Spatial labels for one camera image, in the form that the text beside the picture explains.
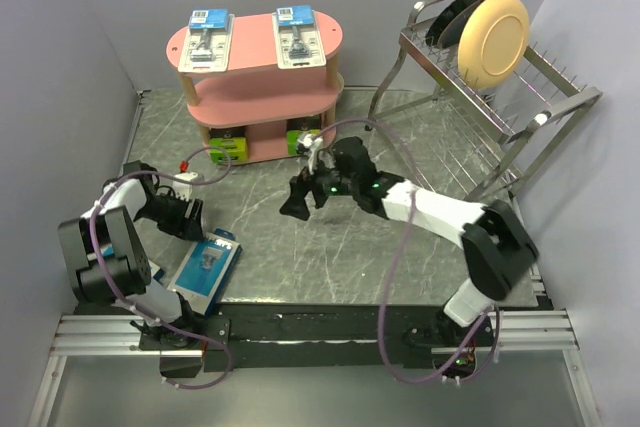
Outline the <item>green black Gillette Labs box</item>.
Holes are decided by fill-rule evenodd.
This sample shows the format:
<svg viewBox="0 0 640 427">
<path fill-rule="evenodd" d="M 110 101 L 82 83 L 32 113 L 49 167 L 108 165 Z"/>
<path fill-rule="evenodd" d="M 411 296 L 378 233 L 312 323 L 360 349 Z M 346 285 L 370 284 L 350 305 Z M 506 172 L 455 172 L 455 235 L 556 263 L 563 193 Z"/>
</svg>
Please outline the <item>green black Gillette Labs box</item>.
<svg viewBox="0 0 640 427">
<path fill-rule="evenodd" d="M 317 134 L 322 128 L 320 115 L 291 118 L 286 121 L 286 141 L 288 154 L 296 156 L 297 142 L 305 134 Z"/>
</svg>

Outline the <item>blue white razor box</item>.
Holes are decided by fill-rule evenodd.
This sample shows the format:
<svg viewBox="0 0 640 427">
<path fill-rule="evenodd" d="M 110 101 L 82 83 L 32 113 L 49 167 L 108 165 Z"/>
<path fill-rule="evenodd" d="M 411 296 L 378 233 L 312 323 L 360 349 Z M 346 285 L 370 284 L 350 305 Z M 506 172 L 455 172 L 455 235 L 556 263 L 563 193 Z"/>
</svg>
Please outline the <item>blue white razor box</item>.
<svg viewBox="0 0 640 427">
<path fill-rule="evenodd" d="M 149 261 L 149 266 L 151 277 L 156 281 L 160 281 L 164 277 L 165 271 L 153 261 Z"/>
</svg>

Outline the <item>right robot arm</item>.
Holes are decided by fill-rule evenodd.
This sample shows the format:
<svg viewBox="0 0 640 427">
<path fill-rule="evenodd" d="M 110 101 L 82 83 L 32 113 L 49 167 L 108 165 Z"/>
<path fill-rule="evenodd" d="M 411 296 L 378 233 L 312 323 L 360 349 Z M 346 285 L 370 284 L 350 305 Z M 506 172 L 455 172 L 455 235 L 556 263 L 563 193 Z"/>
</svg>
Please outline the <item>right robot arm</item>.
<svg viewBox="0 0 640 427">
<path fill-rule="evenodd" d="M 306 221 L 310 217 L 308 195 L 316 208 L 322 208 L 332 196 L 349 196 L 369 214 L 415 225 L 459 247 L 468 277 L 444 304 L 445 315 L 437 322 L 445 343 L 463 343 L 472 334 L 476 318 L 503 301 L 537 261 L 539 251 L 508 203 L 455 199 L 381 171 L 359 137 L 333 144 L 330 165 L 320 158 L 323 147 L 318 134 L 304 133 L 298 138 L 296 150 L 306 156 L 307 164 L 291 178 L 281 214 Z"/>
</svg>

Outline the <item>clear Gillette blister razor pack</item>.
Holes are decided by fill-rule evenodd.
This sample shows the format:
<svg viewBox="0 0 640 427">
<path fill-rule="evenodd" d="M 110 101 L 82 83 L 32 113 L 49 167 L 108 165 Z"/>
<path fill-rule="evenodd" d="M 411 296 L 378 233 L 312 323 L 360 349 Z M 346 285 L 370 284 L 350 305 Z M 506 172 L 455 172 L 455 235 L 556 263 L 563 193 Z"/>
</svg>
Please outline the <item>clear Gillette blister razor pack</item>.
<svg viewBox="0 0 640 427">
<path fill-rule="evenodd" d="M 308 5 L 279 7 L 272 14 L 281 70 L 324 67 L 326 57 L 315 11 Z"/>
</svg>

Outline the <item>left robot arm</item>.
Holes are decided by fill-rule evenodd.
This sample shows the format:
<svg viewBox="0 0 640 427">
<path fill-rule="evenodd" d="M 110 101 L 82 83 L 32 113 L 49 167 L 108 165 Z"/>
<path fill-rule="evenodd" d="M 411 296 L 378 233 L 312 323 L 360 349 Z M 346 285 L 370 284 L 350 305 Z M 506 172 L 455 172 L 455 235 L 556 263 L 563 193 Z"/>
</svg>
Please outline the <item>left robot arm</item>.
<svg viewBox="0 0 640 427">
<path fill-rule="evenodd" d="M 181 193 L 180 182 L 163 185 L 157 169 L 141 161 L 124 165 L 124 176 L 143 174 L 113 187 L 103 185 L 109 199 L 58 227 L 58 237 L 71 289 L 81 304 L 131 309 L 143 318 L 132 322 L 158 347 L 186 349 L 201 332 L 189 302 L 153 278 L 151 265 L 134 222 L 147 219 L 170 236 L 190 242 L 204 239 L 204 203 Z"/>
</svg>

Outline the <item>blue Harry's razor box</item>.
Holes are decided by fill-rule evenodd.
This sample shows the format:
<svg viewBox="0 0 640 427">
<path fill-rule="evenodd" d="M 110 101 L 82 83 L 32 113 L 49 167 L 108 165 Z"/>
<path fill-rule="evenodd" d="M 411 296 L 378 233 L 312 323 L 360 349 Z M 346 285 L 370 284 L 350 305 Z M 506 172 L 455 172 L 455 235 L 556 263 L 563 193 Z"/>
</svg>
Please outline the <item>blue Harry's razor box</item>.
<svg viewBox="0 0 640 427">
<path fill-rule="evenodd" d="M 168 289 L 178 292 L 192 311 L 208 317 L 219 301 L 242 252 L 233 233 L 216 229 L 193 243 Z"/>
</svg>

